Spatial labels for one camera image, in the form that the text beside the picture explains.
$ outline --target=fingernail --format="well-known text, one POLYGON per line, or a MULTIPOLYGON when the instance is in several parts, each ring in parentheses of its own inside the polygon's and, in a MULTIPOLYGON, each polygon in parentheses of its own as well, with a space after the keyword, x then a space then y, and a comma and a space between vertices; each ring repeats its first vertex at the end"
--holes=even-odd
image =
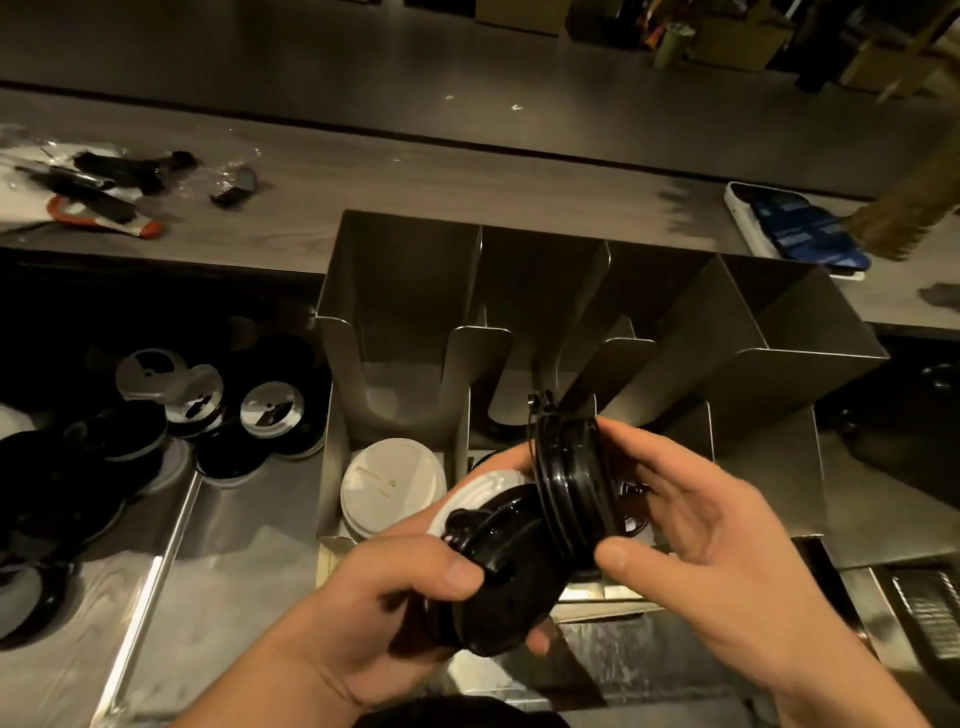
POLYGON ((458 592, 471 592, 483 583, 483 570, 469 560, 458 557, 446 572, 446 583, 458 592))
POLYGON ((597 547, 597 566, 606 571, 623 571, 627 566, 626 549, 614 541, 605 541, 597 547))

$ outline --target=stainless steel lid organizer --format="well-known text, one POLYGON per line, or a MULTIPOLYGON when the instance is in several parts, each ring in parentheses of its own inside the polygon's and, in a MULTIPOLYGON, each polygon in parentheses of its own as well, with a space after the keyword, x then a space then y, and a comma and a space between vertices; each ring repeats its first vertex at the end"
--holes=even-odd
MULTIPOLYGON (((885 360, 813 266, 352 211, 317 316, 334 378, 317 533, 340 552, 352 545, 340 481, 359 449, 417 439, 455 483, 471 458, 523 439, 539 389, 717 459, 763 490, 791 535, 821 537, 811 405, 885 360)), ((593 586, 572 598, 637 599, 593 586)), ((446 689, 529 705, 562 691, 583 705, 738 685, 665 613, 565 632, 569 651, 549 666, 460 653, 446 689), (670 667, 694 653, 698 674, 670 667)))

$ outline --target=cup lid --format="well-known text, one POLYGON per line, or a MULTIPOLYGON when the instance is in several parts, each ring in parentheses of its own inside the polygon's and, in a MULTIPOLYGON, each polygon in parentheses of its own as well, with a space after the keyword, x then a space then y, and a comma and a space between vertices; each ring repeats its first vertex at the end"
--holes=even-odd
POLYGON ((446 493, 440 459, 416 440, 391 438, 361 450, 344 475, 340 504, 348 525, 370 537, 446 493))

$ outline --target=cardboard box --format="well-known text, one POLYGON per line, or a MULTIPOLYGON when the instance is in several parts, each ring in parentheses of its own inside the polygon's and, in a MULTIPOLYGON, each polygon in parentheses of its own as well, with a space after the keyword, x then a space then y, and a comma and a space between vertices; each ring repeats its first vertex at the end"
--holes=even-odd
POLYGON ((504 28, 558 36, 572 0, 477 0, 476 20, 504 28))

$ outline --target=finger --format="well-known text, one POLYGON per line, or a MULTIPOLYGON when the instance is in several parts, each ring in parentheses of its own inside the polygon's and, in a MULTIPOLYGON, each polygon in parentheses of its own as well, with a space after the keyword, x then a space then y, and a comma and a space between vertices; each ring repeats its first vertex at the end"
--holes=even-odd
POLYGON ((557 625, 553 619, 546 618, 527 635, 527 649, 535 655, 545 655, 550 651, 550 645, 560 636, 557 625))
POLYGON ((722 468, 673 440, 653 432, 598 417, 600 430, 624 454, 681 490, 723 497, 743 484, 722 468))
POLYGON ((476 469, 467 473, 467 476, 464 477, 463 480, 457 483, 444 497, 429 508, 424 508, 413 516, 399 523, 395 523, 381 535, 402 536, 426 533, 426 530, 430 527, 430 523, 433 521, 433 517, 444 507, 444 503, 449 497, 480 475, 493 473, 494 471, 521 471, 533 477, 533 461, 530 456, 529 443, 522 443, 513 448, 505 449, 503 452, 498 452, 485 463, 482 463, 476 469))
POLYGON ((371 598, 413 590, 462 601, 483 584, 483 570, 433 536, 379 536, 351 549, 334 579, 336 588, 371 598))
POLYGON ((647 510, 650 512, 650 520, 657 528, 661 528, 666 522, 669 505, 663 497, 656 493, 647 494, 647 510))
POLYGON ((680 489, 677 488, 677 486, 675 486, 665 477, 657 475, 652 470, 647 468, 647 466, 642 465, 641 463, 635 463, 634 467, 636 469, 636 474, 639 476, 639 481, 643 483, 643 485, 650 488, 650 490, 652 490, 658 496, 669 500, 680 493, 680 489))
POLYGON ((664 609, 687 620, 704 601, 704 567, 687 564, 632 539, 604 539, 593 553, 603 572, 664 609))

